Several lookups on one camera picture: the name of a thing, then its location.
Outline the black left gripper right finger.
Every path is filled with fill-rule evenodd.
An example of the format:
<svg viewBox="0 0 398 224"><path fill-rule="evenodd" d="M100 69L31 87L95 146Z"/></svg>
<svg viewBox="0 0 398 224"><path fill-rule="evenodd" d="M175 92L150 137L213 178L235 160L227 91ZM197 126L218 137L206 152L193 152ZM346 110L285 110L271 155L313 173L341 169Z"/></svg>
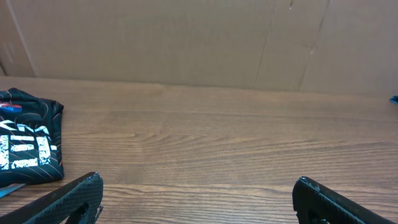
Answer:
<svg viewBox="0 0 398 224"><path fill-rule="evenodd" d="M300 224L394 224L309 177L300 177L292 191Z"/></svg>

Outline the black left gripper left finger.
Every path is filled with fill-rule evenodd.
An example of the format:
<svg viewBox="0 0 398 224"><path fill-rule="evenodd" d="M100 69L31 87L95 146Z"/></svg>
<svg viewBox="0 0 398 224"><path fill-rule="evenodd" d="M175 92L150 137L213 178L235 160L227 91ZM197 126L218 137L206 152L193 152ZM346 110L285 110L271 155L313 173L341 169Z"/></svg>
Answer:
<svg viewBox="0 0 398 224"><path fill-rule="evenodd" d="M103 210L103 179L89 172L1 217L10 224L95 224Z"/></svg>

